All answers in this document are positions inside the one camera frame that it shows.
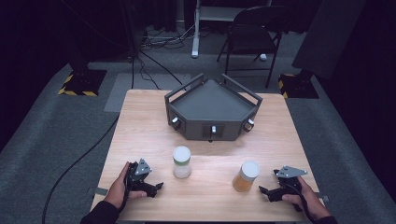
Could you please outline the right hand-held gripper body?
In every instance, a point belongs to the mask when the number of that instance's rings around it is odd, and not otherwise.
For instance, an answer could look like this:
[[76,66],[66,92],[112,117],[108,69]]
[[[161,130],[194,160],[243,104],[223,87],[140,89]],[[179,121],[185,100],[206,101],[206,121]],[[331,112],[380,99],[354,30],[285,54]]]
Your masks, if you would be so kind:
[[277,189],[277,191],[279,192],[280,195],[284,195],[284,194],[297,195],[302,190],[298,177],[302,175],[307,175],[308,172],[306,170],[284,165],[280,169],[275,169],[274,174],[278,178],[278,184],[280,188]]

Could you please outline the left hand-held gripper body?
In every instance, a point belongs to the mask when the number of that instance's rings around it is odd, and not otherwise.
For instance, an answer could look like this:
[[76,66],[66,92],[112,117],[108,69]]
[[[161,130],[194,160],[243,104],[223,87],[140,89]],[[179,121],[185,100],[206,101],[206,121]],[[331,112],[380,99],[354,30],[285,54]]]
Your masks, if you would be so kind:
[[128,191],[150,191],[152,186],[145,182],[145,178],[152,169],[144,159],[140,161],[130,162],[126,176],[124,177],[124,185]]

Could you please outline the jar with orange powder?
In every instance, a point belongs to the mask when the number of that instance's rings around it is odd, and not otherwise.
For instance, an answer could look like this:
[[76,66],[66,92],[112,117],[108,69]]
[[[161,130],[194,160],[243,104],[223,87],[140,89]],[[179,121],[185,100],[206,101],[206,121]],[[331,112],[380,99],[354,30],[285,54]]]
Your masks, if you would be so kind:
[[255,161],[245,161],[233,179],[233,187],[239,192],[250,191],[260,171],[260,166]]

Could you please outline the jar with white powder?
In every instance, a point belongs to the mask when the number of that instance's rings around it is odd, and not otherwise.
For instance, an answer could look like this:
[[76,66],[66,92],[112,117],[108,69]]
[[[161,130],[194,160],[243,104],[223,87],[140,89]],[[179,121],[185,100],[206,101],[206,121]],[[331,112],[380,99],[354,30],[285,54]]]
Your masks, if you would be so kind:
[[191,152],[188,147],[179,146],[173,151],[173,174],[177,178],[187,178],[191,174]]

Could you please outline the dark grey corner rack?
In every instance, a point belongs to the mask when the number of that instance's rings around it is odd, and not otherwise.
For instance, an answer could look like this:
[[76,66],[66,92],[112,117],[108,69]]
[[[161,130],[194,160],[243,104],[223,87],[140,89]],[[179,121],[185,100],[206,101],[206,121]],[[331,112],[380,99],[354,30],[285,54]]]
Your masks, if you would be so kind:
[[[178,117],[177,132],[187,140],[234,141],[244,132],[245,122],[254,121],[262,98],[224,74],[221,78],[205,79],[200,74],[165,94],[168,124]],[[212,125],[217,126],[217,134],[211,134]]]

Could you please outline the person's left hand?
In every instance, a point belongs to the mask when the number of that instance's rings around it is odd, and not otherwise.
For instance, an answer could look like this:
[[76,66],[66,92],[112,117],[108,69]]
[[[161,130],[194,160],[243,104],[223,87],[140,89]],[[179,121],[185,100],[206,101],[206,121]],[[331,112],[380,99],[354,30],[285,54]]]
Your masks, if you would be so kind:
[[[120,209],[123,204],[124,192],[125,192],[123,179],[127,174],[128,168],[129,168],[129,162],[127,161],[124,167],[122,168],[119,176],[111,185],[106,197],[104,198],[104,201],[111,203],[117,209]],[[128,199],[139,199],[145,197],[147,197],[147,193],[145,191],[141,191],[141,190],[130,191]]]

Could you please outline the person's right hand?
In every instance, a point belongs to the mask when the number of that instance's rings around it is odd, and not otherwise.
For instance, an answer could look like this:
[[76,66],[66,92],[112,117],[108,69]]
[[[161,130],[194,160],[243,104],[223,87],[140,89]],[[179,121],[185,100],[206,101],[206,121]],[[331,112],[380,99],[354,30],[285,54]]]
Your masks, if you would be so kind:
[[301,209],[308,214],[313,221],[319,221],[322,218],[330,217],[330,211],[322,204],[317,194],[306,182],[299,176],[298,180],[302,186],[301,194],[305,198],[305,203],[298,195],[285,194],[282,200],[288,203],[297,204]]

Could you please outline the black yellow striped stand base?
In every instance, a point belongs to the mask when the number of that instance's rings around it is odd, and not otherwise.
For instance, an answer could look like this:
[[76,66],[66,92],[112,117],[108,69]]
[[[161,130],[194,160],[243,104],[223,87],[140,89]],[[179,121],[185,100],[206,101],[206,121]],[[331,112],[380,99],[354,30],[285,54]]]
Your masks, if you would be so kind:
[[298,75],[281,74],[277,82],[284,98],[318,99],[311,80],[303,80]]
[[85,73],[72,71],[59,89],[59,94],[98,96],[106,70],[88,70]]

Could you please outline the black stand pole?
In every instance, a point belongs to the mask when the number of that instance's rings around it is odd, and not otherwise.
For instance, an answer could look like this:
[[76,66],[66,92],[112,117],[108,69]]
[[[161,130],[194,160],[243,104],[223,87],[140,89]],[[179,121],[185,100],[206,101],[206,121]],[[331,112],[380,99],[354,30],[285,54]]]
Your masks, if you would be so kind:
[[132,0],[120,0],[120,11],[123,17],[128,43],[128,60],[130,63],[134,63],[134,59],[137,57],[139,52],[139,44],[135,36],[134,6]]

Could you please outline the grey leaning panel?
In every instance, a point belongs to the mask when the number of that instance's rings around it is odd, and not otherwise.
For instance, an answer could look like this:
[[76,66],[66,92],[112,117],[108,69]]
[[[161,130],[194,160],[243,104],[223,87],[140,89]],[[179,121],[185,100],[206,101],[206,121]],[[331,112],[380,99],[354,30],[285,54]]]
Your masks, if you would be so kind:
[[367,0],[323,0],[292,66],[297,78],[330,79]]

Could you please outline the black folding chair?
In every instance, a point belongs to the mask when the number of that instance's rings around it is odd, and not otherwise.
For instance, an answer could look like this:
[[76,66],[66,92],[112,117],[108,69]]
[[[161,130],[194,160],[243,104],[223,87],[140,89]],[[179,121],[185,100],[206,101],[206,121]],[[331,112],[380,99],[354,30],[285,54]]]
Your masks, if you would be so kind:
[[[283,34],[288,31],[290,14],[284,6],[256,6],[242,10],[226,30],[226,40],[217,61],[226,54],[224,73],[236,71],[267,71],[265,87],[271,80],[279,45]],[[232,55],[255,55],[257,61],[262,54],[272,55],[271,64],[265,68],[231,68]]]

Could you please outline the white desk frame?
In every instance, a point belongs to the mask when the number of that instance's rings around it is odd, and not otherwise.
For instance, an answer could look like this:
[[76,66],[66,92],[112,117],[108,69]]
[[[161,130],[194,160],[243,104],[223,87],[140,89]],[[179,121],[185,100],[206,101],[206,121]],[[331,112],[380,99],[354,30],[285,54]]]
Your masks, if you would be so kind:
[[201,0],[196,0],[194,10],[194,34],[192,40],[191,57],[197,59],[200,45],[200,21],[233,21],[238,13],[243,11],[240,7],[208,7],[202,6]]

